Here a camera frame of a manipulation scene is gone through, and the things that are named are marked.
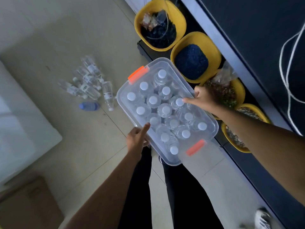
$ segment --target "person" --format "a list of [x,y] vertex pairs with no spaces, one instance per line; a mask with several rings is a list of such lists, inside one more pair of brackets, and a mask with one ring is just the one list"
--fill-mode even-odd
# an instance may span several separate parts
[[[195,98],[183,100],[223,120],[265,169],[305,205],[303,137],[224,106],[206,87],[195,87]],[[66,229],[152,228],[148,185],[152,157],[146,147],[149,127],[147,123],[142,129],[131,130],[126,138],[127,155],[72,217]],[[223,228],[204,189],[183,164],[169,166],[162,162],[162,165],[174,228],[201,227],[207,222],[208,227]]]

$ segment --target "yellow bowl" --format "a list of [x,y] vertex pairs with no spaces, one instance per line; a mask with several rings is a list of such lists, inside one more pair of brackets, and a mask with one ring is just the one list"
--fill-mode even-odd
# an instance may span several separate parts
[[[253,104],[242,104],[241,106],[239,106],[239,108],[243,108],[243,107],[247,107],[249,109],[251,109],[252,111],[254,111],[264,122],[270,124],[270,120],[265,116],[265,114],[255,105]],[[248,148],[241,148],[239,146],[237,146],[236,144],[234,144],[234,141],[231,140],[231,138],[228,136],[227,134],[227,130],[226,130],[226,124],[224,122],[222,122],[221,124],[221,130],[224,133],[225,137],[227,138],[227,140],[239,151],[241,151],[242,153],[251,153],[250,150]]]
[[[210,78],[217,75],[217,73],[219,71],[220,71],[220,69],[216,70],[212,75],[203,77],[203,80],[199,84],[199,86],[203,86],[205,84],[205,82],[207,82]],[[245,87],[239,79],[231,80],[230,85],[234,88],[234,90],[236,92],[236,106],[234,107],[234,109],[238,109],[245,101],[245,96],[246,96]]]
[[191,80],[186,78],[183,74],[182,76],[189,83],[201,83],[205,77],[213,77],[215,71],[218,69],[221,62],[221,54],[212,40],[202,32],[191,32],[185,35],[173,48],[170,54],[170,60],[175,64],[176,55],[189,44],[196,44],[200,47],[202,52],[205,54],[209,61],[208,68],[206,71],[196,80]]
[[[157,48],[153,47],[141,34],[141,21],[145,13],[155,13],[161,10],[165,10],[168,14],[169,19],[172,21],[173,24],[176,26],[177,36],[175,41],[166,48]],[[155,51],[167,51],[171,49],[177,42],[184,36],[186,31],[186,21],[185,17],[181,13],[181,11],[169,0],[152,0],[147,3],[135,16],[135,31],[140,36],[140,38],[145,42],[147,46]]]

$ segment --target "black pants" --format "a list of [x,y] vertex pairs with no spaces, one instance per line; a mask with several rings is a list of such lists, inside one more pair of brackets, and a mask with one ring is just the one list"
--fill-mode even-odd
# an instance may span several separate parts
[[[162,164],[174,228],[223,228],[196,178],[182,164]],[[152,228],[148,185],[151,165],[151,150],[144,147],[130,181],[118,228]]]

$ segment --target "floor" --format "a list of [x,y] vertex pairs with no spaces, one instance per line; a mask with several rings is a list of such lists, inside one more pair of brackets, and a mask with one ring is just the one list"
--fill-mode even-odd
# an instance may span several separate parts
[[[72,80],[80,57],[93,54],[116,91],[147,61],[139,54],[134,12],[124,0],[2,0],[0,59],[63,141],[17,179],[43,175],[63,214],[71,216],[108,177],[127,152],[133,127],[120,107],[85,112],[81,99],[60,90]],[[186,167],[208,193],[226,229],[252,224],[260,201],[218,146],[211,143]],[[172,228],[162,165],[153,153],[149,181],[154,229]]]

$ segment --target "translucent plastic bin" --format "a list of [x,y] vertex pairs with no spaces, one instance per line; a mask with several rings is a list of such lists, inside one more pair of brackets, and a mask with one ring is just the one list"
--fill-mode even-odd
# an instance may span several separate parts
[[[147,123],[147,119],[141,117],[136,113],[136,104],[132,104],[128,101],[127,95],[129,92],[139,92],[140,83],[147,82],[151,84],[154,80],[154,76],[164,69],[169,75],[169,81],[166,86],[171,87],[174,81],[173,96],[180,95],[181,97],[193,97],[194,90],[185,81],[178,69],[174,64],[167,58],[158,58],[146,66],[143,66],[132,73],[128,81],[119,89],[117,93],[117,101],[119,105],[123,108],[125,113],[131,119],[136,127],[143,127]],[[158,94],[160,88],[155,88],[154,93]],[[162,100],[163,103],[169,103],[169,100]],[[185,159],[191,159],[191,156],[199,151],[206,143],[212,140],[212,138],[218,132],[218,124],[214,117],[208,113],[198,108],[195,105],[184,104],[181,108],[188,108],[194,115],[196,119],[200,119],[202,122],[206,123],[207,127],[205,130],[199,132],[193,132],[190,130],[191,135],[188,139],[178,139],[179,140],[179,152],[174,155],[169,150],[166,149],[165,142],[162,142],[160,135],[155,132],[155,127],[148,130],[148,136],[150,137],[151,146],[157,151],[157,153],[162,157],[162,159],[169,165],[175,166],[181,164]],[[178,110],[173,110],[172,115],[175,115]],[[157,109],[152,108],[152,113],[156,113]]]

